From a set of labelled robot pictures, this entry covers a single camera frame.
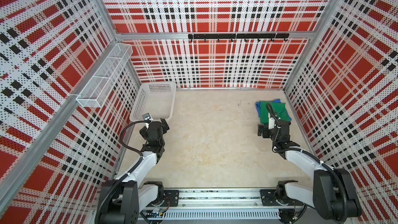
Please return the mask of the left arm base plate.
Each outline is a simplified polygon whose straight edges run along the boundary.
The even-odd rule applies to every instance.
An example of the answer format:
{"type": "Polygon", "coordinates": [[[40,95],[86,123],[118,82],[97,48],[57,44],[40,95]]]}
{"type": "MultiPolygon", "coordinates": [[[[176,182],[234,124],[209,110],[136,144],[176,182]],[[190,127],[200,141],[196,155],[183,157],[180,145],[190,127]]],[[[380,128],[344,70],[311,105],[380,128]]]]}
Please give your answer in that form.
{"type": "Polygon", "coordinates": [[[147,204],[146,207],[177,207],[179,203],[180,191],[176,189],[166,189],[163,194],[163,199],[147,204]]]}

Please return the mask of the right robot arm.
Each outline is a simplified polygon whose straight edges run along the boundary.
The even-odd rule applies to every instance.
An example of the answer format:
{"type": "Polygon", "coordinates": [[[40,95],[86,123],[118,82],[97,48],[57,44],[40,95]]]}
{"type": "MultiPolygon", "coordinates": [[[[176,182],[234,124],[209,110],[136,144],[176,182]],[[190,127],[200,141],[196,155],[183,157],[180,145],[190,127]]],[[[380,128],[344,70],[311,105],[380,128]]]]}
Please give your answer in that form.
{"type": "Polygon", "coordinates": [[[350,173],[327,165],[290,139],[290,122],[270,118],[268,124],[258,124],[258,136],[272,141],[272,152],[295,164],[309,176],[312,186],[299,185],[296,180],[280,180],[274,200],[280,205],[294,201],[315,209],[320,217],[344,223],[360,217],[362,206],[350,173]]]}

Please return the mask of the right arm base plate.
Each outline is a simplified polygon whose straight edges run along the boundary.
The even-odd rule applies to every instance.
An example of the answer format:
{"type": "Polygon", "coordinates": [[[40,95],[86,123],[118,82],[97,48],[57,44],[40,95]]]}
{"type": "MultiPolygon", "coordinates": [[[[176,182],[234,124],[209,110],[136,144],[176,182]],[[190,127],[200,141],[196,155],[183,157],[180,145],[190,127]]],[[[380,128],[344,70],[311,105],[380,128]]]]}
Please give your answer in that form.
{"type": "Polygon", "coordinates": [[[260,200],[262,202],[263,206],[288,206],[288,207],[294,207],[294,206],[299,206],[303,207],[304,204],[300,201],[297,200],[292,200],[292,199],[281,199],[279,198],[278,193],[276,192],[276,189],[261,189],[260,190],[260,200]]]}

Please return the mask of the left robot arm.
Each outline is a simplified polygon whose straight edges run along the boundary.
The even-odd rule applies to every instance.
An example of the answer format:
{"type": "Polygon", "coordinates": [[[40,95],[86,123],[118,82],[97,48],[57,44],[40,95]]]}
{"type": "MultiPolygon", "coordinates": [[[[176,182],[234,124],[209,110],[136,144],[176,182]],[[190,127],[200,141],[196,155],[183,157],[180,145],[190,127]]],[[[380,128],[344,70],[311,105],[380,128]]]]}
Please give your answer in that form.
{"type": "Polygon", "coordinates": [[[146,117],[128,124],[119,135],[119,143],[127,150],[138,154],[138,159],[122,175],[106,181],[100,190],[99,206],[95,224],[135,224],[143,209],[151,203],[160,204],[164,198],[164,187],[160,181],[148,181],[142,185],[148,172],[160,161],[165,149],[163,135],[169,130],[165,119],[154,121],[146,117]],[[140,134],[145,140],[138,150],[123,141],[129,127],[138,123],[145,126],[140,134]]]}

